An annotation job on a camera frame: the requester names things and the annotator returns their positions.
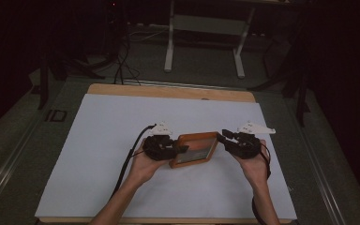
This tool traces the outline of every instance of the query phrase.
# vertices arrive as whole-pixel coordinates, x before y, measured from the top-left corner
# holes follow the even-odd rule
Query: forearm
[[[126,179],[109,202],[92,219],[91,225],[118,224],[140,184]]]
[[[278,216],[271,200],[267,185],[253,188],[256,209],[267,225],[279,224]]]

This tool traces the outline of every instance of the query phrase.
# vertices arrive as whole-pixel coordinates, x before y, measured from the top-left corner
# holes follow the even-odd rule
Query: dark background
[[[41,43],[47,39],[73,57],[104,52],[101,34],[107,18],[102,3],[0,0],[0,117],[30,90],[28,74],[39,68]],[[360,184],[360,1],[330,4],[313,10],[288,60],[308,58],[308,88],[315,92]],[[127,18],[131,23],[168,24],[168,8],[169,1],[131,0]],[[190,4],[184,10],[193,8]],[[269,35],[275,25],[273,11],[260,10],[252,32]],[[232,16],[242,17],[242,10],[239,13]]]

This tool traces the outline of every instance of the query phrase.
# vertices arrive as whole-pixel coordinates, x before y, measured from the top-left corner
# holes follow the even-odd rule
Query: gray floor
[[[172,72],[165,73],[166,43],[161,36],[131,42],[127,65],[140,71],[138,80],[141,84],[181,83],[246,90],[248,86],[267,80],[263,67],[263,52],[270,43],[267,39],[251,37],[247,40],[242,53],[247,71],[243,80],[236,77],[229,45],[217,43],[212,46],[181,38],[175,42]],[[113,65],[98,72],[107,77],[104,83],[113,81],[117,67]],[[38,71],[30,76],[37,78]],[[132,75],[124,69],[124,76]],[[38,96],[27,94],[0,120],[0,166],[10,153],[22,149],[18,164],[13,165],[15,171],[0,192],[0,224],[35,223],[38,201],[83,95],[91,83],[97,82],[102,81],[75,72],[65,82],[51,79],[51,97],[43,111],[37,110]],[[126,83],[137,84],[130,79]],[[300,127],[294,116],[295,99],[282,97],[282,85],[277,84],[254,95],[262,106],[267,126],[277,131],[272,140],[291,193],[297,222],[302,225],[360,224],[360,187],[313,93],[307,95],[310,112],[305,113],[306,126]],[[45,122],[50,109],[67,111],[66,121]]]

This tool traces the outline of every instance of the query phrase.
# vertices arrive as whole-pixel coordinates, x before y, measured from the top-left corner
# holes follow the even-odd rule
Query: white table leg
[[[171,2],[171,17],[169,19],[169,43],[168,50],[166,51],[166,60],[165,60],[165,72],[172,71],[172,61],[173,61],[173,17],[174,17],[174,0]]]
[[[241,51],[242,51],[242,48],[244,48],[245,39],[248,36],[248,30],[250,27],[250,23],[252,22],[254,12],[255,12],[255,8],[253,7],[250,9],[249,17],[247,18],[247,21],[245,22],[244,30],[242,31],[238,47],[233,50],[233,59],[235,61],[236,73],[238,75],[238,78],[241,78],[241,79],[245,78],[244,67],[242,66]]]

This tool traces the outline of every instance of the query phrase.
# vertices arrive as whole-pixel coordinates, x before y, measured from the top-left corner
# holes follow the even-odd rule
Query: white bracket
[[[263,127],[257,124],[253,124],[250,121],[238,129],[238,132],[247,133],[247,134],[274,134],[276,131],[272,128]]]
[[[164,121],[160,122],[155,127],[153,127],[151,129],[150,133],[152,135],[171,135],[172,134],[172,132],[166,126]]]

